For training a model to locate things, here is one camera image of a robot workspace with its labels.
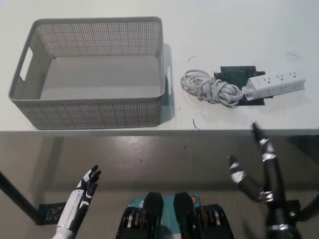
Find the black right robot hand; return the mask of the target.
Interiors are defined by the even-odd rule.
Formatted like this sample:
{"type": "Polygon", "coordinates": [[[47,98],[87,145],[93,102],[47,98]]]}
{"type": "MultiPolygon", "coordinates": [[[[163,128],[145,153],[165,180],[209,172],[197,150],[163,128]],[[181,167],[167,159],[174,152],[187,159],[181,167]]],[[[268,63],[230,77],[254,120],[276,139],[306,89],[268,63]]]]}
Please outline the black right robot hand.
{"type": "Polygon", "coordinates": [[[252,132],[261,152],[264,184],[259,184],[240,166],[234,155],[228,156],[231,180],[237,188],[254,202],[265,202],[268,207],[266,227],[270,231],[288,231],[296,226],[290,216],[279,160],[273,144],[256,122],[252,132]]]}

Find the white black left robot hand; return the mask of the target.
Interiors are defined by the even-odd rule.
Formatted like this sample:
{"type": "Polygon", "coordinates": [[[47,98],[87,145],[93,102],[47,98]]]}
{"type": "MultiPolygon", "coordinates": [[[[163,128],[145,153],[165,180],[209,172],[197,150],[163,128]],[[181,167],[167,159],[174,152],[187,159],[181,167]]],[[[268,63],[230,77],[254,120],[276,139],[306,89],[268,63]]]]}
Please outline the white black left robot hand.
{"type": "Polygon", "coordinates": [[[81,178],[65,204],[58,229],[64,228],[72,233],[79,230],[98,186],[100,174],[101,170],[95,165],[81,178]]]}

